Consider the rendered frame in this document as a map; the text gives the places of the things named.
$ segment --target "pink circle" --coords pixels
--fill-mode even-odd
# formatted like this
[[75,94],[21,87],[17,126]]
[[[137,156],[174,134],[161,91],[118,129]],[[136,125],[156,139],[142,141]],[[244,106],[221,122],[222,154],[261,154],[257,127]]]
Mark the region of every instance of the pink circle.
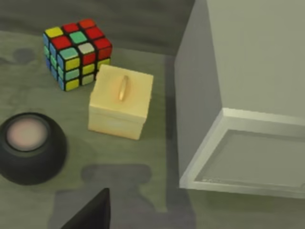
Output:
[[11,146],[18,150],[29,151],[40,147],[47,138],[47,129],[40,121],[24,118],[13,123],[7,139]]

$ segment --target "black pointed object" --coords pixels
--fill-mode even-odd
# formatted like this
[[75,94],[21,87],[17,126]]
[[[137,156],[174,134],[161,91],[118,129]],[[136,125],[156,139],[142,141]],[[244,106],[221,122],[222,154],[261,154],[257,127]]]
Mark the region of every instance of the black pointed object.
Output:
[[103,189],[61,229],[110,229],[110,191]]

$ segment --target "background wall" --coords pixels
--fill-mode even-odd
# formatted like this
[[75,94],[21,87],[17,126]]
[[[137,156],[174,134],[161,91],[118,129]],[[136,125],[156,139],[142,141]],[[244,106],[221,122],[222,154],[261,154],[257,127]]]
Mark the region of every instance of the background wall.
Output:
[[33,35],[92,18],[116,47],[176,54],[194,0],[0,0],[0,30]]

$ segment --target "red square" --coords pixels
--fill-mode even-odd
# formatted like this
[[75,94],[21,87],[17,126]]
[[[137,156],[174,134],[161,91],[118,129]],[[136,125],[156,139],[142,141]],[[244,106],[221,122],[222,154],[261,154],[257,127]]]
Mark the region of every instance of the red square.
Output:
[[62,26],[63,30],[66,32],[75,32],[79,30],[79,27],[76,23],[70,23]]
[[86,29],[85,33],[88,36],[88,38],[91,39],[91,40],[101,38],[101,37],[105,36],[104,33],[96,26],[94,26],[90,29]]
[[71,41],[66,36],[55,37],[51,40],[51,43],[57,50],[68,48],[72,45]]
[[87,64],[93,63],[93,62],[95,62],[95,58],[96,58],[95,52],[86,54],[82,58],[82,64],[87,65]]
[[107,38],[101,38],[93,41],[94,46],[98,50],[98,59],[103,60],[109,58],[112,53],[112,45]]
[[92,19],[84,19],[78,23],[83,29],[95,26],[95,22]]

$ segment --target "box lid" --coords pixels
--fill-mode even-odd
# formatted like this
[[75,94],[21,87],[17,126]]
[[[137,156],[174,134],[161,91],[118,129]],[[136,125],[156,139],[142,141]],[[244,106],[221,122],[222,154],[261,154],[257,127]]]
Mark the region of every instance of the box lid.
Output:
[[103,64],[91,93],[90,112],[144,123],[152,86],[152,75]]

